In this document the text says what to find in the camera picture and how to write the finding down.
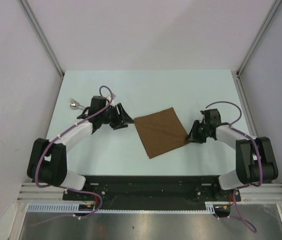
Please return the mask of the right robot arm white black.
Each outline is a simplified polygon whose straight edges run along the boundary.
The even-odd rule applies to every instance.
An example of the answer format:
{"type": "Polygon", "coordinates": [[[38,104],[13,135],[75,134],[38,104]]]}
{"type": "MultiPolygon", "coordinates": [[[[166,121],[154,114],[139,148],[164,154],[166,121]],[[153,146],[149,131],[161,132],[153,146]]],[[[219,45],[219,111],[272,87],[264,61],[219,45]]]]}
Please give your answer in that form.
{"type": "Polygon", "coordinates": [[[216,108],[205,109],[186,136],[186,142],[214,150],[212,162],[225,159],[222,147],[233,151],[233,166],[225,173],[211,177],[211,194],[224,200],[234,189],[261,187],[278,179],[279,168],[271,140],[249,135],[225,122],[216,108]]]}

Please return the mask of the brown cloth napkin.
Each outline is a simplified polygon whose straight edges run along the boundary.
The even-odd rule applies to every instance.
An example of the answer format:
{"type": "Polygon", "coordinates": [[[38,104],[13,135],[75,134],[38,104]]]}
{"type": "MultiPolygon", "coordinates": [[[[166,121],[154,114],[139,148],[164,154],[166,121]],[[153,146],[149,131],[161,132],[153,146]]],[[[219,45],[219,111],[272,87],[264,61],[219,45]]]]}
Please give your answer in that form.
{"type": "Polygon", "coordinates": [[[137,117],[134,124],[150,159],[188,144],[187,132],[172,107],[137,117]]]}

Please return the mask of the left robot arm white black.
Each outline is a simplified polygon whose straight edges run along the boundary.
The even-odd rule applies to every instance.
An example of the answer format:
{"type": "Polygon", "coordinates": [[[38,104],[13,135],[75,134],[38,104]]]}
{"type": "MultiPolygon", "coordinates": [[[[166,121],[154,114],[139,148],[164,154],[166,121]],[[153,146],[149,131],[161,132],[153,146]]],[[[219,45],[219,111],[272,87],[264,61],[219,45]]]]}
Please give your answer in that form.
{"type": "Polygon", "coordinates": [[[34,141],[27,176],[46,186],[73,189],[81,200],[91,195],[86,178],[67,168],[67,154],[75,145],[94,134],[102,125],[113,130],[128,127],[134,120],[127,114],[121,103],[114,104],[113,97],[94,96],[90,106],[77,117],[74,125],[55,139],[38,138],[34,141]]]}

